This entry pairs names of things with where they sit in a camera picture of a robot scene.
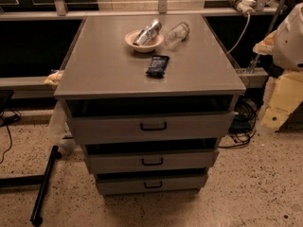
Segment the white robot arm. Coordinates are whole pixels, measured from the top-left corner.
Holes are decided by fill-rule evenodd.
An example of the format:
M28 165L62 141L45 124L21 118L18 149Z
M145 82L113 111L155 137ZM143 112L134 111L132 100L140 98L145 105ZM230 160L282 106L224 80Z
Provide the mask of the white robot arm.
M277 79L268 78L258 115L258 130L275 132L303 102L303 3L295 5L253 51L271 55L273 64L283 69Z

